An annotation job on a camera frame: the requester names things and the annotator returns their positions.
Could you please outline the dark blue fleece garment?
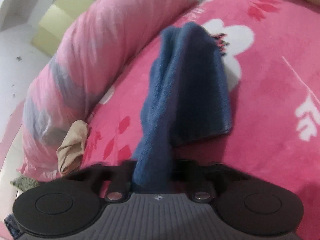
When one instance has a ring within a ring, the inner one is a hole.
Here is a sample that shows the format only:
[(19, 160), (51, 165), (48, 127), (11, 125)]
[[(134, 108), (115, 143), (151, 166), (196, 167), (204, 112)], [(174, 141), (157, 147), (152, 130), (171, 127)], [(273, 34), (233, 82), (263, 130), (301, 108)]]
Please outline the dark blue fleece garment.
[(140, 123), (132, 176), (140, 192), (168, 190), (175, 147), (230, 132), (227, 77), (220, 50), (203, 27), (189, 22), (162, 31)]

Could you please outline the beige crumpled garment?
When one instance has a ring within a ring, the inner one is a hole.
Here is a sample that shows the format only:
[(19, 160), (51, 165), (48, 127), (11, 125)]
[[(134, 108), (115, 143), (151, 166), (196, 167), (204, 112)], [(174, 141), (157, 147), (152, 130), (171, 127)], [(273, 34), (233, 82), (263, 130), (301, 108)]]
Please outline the beige crumpled garment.
[(71, 125), (56, 152), (58, 171), (62, 177), (80, 168), (87, 136), (88, 128), (84, 121), (77, 120)]

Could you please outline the green patterned cloth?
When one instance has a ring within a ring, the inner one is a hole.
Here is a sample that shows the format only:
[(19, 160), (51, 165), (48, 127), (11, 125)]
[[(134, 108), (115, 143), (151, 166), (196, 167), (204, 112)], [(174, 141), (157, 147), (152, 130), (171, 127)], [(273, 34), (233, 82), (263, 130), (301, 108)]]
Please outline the green patterned cloth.
[(19, 176), (18, 178), (12, 180), (10, 183), (13, 187), (17, 188), (22, 192), (28, 191), (39, 186), (38, 181), (25, 176)]

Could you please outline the pink grey rolled duvet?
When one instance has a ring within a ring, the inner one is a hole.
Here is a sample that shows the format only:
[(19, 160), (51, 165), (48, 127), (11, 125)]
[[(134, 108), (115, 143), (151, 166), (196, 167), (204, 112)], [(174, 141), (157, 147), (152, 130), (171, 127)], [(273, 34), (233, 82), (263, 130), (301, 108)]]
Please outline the pink grey rolled duvet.
[(55, 55), (33, 80), (24, 102), (20, 173), (50, 181), (57, 149), (71, 125), (85, 120), (125, 64), (196, 0), (96, 0), (67, 29)]

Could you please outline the pink floral bed blanket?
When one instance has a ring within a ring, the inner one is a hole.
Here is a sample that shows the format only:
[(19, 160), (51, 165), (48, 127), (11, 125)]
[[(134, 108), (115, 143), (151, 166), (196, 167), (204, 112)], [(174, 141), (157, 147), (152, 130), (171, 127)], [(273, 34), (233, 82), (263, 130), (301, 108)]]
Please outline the pink floral bed blanket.
[[(221, 48), (232, 128), (229, 135), (180, 145), (178, 154), (204, 164), (221, 160), (298, 193), (305, 207), (298, 234), (319, 239), (319, 7), (304, 0), (202, 0), (169, 25), (189, 22)], [(160, 31), (125, 64), (85, 119), (82, 166), (117, 165), (132, 157), (142, 137), (140, 111)], [(10, 156), (7, 144), (1, 171), (19, 176), (23, 147), (16, 167), (9, 166)]]

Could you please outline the yellow green wardrobe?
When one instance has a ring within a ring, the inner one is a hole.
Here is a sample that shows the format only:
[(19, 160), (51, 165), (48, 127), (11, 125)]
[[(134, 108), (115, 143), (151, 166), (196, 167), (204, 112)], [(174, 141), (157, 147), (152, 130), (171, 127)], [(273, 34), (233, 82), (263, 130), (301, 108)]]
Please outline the yellow green wardrobe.
[(38, 23), (31, 44), (52, 57), (71, 24), (85, 12), (95, 0), (53, 0)]

